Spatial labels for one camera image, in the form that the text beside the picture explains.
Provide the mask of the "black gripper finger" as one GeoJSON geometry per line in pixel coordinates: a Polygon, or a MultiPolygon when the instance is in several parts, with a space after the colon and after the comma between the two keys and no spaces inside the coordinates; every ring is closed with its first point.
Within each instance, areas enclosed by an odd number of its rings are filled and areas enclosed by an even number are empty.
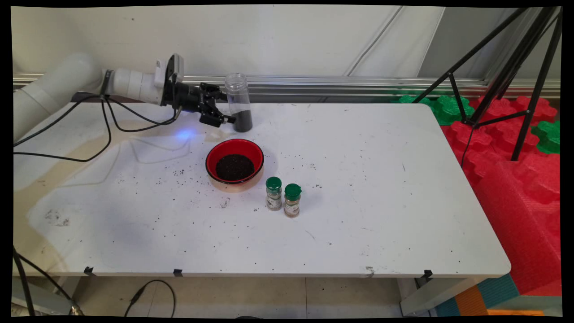
{"type": "Polygon", "coordinates": [[[225,92],[222,92],[221,88],[217,85],[214,84],[209,84],[209,83],[201,83],[200,84],[200,90],[202,93],[202,96],[206,99],[206,100],[222,100],[224,102],[227,102],[227,94],[225,92]]]}
{"type": "Polygon", "coordinates": [[[224,123],[235,123],[236,117],[224,115],[215,104],[199,103],[199,122],[212,127],[221,127],[224,123]]]}

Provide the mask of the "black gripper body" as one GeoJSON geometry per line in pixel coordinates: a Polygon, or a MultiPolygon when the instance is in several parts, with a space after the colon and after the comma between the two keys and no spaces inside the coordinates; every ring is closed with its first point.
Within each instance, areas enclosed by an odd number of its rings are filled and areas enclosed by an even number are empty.
{"type": "Polygon", "coordinates": [[[167,80],[164,83],[161,105],[172,106],[173,109],[197,113],[200,112],[201,90],[182,82],[167,80]]]}

